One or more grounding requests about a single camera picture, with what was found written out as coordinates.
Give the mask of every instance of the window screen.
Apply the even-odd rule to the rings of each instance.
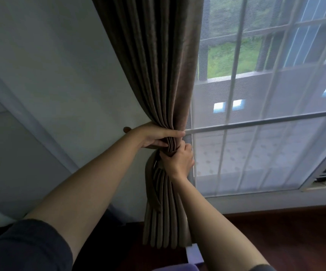
[[[189,124],[202,194],[299,188],[326,157],[326,0],[205,0]]]

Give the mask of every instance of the purple chair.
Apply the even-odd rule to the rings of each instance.
[[[199,271],[199,269],[194,264],[184,263],[154,269],[153,271]]]

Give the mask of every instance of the curtain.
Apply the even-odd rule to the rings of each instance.
[[[93,0],[130,86],[157,125],[184,130],[196,74],[203,0]],[[179,139],[167,138],[167,154]],[[158,150],[146,164],[143,242],[187,246],[190,234],[179,195]]]

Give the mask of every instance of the person's left hand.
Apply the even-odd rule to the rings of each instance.
[[[130,131],[135,132],[141,140],[140,146],[152,149],[167,147],[168,144],[160,140],[165,137],[181,138],[185,136],[184,131],[163,128],[153,124],[152,122],[136,127],[133,130],[126,126],[123,128],[123,131],[124,133]]]

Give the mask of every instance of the dark gray sleeve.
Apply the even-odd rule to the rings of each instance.
[[[39,220],[21,220],[0,236],[0,270],[68,271],[73,255],[63,237]]]
[[[276,271],[271,265],[260,264],[252,268],[250,271]]]

